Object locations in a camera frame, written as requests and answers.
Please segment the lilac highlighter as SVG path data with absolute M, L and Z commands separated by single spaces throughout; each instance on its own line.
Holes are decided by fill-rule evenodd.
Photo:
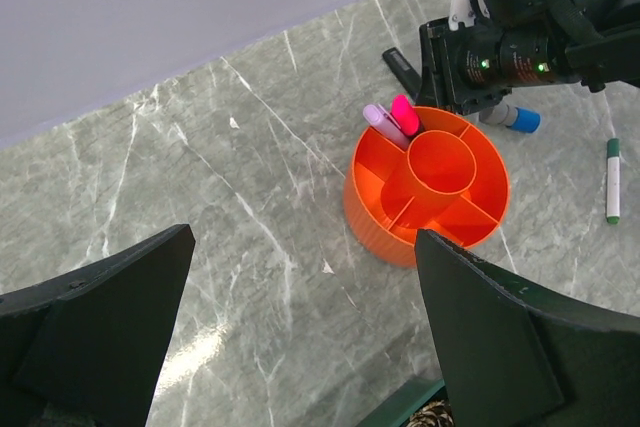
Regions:
M 369 125 L 398 148 L 406 151 L 409 138 L 401 131 L 391 114 L 380 104 L 368 104 L 363 108 L 363 116 Z

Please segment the white green marker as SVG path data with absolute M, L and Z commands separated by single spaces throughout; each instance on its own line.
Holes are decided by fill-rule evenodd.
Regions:
M 620 206 L 620 142 L 618 138 L 607 141 L 606 220 L 617 225 L 621 218 Z

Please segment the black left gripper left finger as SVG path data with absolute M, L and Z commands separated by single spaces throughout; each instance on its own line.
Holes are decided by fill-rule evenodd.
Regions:
M 145 425 L 189 274 L 187 224 L 1 296 L 1 423 L 48 405 L 100 426 Z

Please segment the pink black highlighter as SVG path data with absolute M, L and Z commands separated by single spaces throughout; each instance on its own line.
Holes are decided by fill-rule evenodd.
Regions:
M 391 103 L 391 115 L 401 132 L 409 139 L 423 131 L 419 115 L 405 95 L 396 96 Z

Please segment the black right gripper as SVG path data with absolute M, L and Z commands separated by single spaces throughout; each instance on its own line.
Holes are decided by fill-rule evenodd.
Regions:
M 475 23 L 451 31 L 448 16 L 419 29 L 422 75 L 392 47 L 382 59 L 420 106 L 469 115 L 513 89 L 585 79 L 567 50 L 603 40 L 607 0 L 471 0 Z

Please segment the orange round pen holder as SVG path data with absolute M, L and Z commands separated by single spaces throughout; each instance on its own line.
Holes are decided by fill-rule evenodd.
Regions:
M 415 267 L 420 229 L 470 249 L 503 221 L 510 197 L 505 162 L 475 125 L 419 107 L 425 132 L 401 149 L 367 128 L 346 175 L 343 206 L 358 241 L 382 260 Z

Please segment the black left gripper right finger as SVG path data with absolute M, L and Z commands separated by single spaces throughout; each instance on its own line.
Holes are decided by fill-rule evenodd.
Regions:
M 559 294 L 433 230 L 415 243 L 458 426 L 636 426 L 639 319 Z

